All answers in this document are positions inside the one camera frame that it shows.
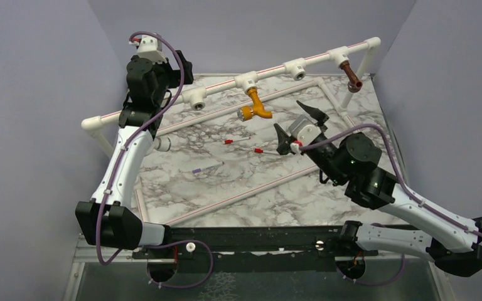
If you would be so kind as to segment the orange water faucet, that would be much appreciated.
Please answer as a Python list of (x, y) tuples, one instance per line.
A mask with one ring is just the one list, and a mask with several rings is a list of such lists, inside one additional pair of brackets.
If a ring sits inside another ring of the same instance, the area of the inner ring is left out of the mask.
[(262, 119), (271, 119), (273, 117), (272, 112), (265, 109), (255, 87), (248, 89), (246, 94), (251, 99), (252, 105), (239, 108), (237, 116), (241, 121), (245, 122), (254, 117), (260, 117)]

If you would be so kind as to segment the white PVC pipe frame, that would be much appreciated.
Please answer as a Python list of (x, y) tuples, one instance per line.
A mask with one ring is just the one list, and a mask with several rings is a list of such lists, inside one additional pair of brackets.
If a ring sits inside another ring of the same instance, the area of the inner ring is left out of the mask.
[[(258, 82), (258, 92), (271, 119), (243, 122), (236, 111), (250, 103), (239, 89), (214, 83), (205, 108), (179, 104), (168, 110), (158, 132), (171, 141), (167, 152), (152, 151), (142, 161), (130, 209), (138, 218), (170, 226), (312, 226), (386, 216), (363, 209), (344, 195), (343, 187), (321, 184), (317, 167), (305, 156), (256, 154), (276, 151), (273, 124), (287, 127), (302, 112), (297, 100), (328, 114), (327, 136), (360, 124), (384, 126), (382, 111), (367, 66), (380, 46), (374, 37), (351, 45), (362, 52), (357, 70), (363, 87), (351, 93), (344, 76), (308, 76), (295, 82), (276, 70)], [(250, 140), (224, 144), (226, 139)], [(224, 162), (197, 174), (192, 170)]]

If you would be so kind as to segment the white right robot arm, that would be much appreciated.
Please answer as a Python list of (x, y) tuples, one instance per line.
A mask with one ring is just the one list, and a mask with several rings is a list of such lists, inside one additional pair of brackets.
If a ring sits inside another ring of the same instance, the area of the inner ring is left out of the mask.
[(321, 183), (344, 186), (353, 203), (410, 225), (406, 230), (347, 221), (337, 238), (343, 254), (391, 251), (427, 260), (458, 277), (482, 270), (482, 218), (452, 213), (411, 190), (397, 169), (381, 168), (382, 153), (390, 149), (387, 140), (383, 148), (377, 147), (362, 125), (329, 138), (328, 116), (307, 105), (303, 110), (287, 129), (274, 125), (277, 153), (308, 156), (319, 169)]

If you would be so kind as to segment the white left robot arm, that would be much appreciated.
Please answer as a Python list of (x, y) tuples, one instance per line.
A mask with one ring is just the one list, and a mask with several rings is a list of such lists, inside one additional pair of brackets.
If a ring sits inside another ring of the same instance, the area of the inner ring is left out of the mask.
[(114, 153), (106, 173), (89, 201), (81, 201), (75, 216), (90, 245), (124, 250), (148, 246), (156, 257), (167, 256), (172, 241), (163, 224), (145, 223), (128, 207), (142, 160), (152, 147), (162, 118), (158, 115), (171, 101), (169, 89), (193, 83), (192, 63), (176, 52), (183, 66), (153, 63), (134, 55), (126, 66), (129, 88), (119, 114)]

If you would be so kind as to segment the brown water faucet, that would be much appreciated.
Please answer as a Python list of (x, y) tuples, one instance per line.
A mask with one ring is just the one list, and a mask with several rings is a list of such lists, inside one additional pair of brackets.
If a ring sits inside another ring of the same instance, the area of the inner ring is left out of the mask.
[(357, 93), (362, 89), (363, 82), (359, 79), (356, 73), (352, 70), (348, 60), (340, 63), (339, 68), (344, 71), (345, 75), (348, 77), (348, 91), (351, 93)]

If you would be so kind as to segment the red capped white stick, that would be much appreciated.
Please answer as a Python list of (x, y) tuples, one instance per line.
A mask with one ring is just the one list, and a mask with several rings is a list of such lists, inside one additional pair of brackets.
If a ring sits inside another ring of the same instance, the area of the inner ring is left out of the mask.
[(246, 140), (250, 140), (250, 137), (242, 137), (239, 139), (226, 139), (224, 140), (224, 144), (228, 145), (228, 144), (233, 144), (233, 143), (242, 142)]

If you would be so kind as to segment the purple capped white stick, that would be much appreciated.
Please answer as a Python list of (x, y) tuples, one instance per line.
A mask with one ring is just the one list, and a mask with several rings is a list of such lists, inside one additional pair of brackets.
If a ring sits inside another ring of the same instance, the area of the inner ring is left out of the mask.
[(211, 166), (199, 167), (197, 169), (192, 170), (192, 173), (197, 174), (197, 173), (200, 173), (200, 172), (203, 172), (203, 171), (206, 171), (206, 170), (209, 170), (209, 169), (214, 169), (214, 168), (217, 168), (217, 167), (220, 167), (220, 166), (223, 166), (223, 165), (224, 165), (224, 162), (219, 162), (219, 163), (216, 163), (216, 164), (211, 165)]

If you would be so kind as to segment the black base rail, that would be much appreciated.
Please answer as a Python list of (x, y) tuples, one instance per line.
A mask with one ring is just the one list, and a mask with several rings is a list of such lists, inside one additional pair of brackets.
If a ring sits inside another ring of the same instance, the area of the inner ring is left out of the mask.
[(262, 273), (334, 272), (338, 258), (377, 255), (341, 232), (341, 226), (172, 228), (171, 246), (142, 247), (132, 258), (178, 273)]

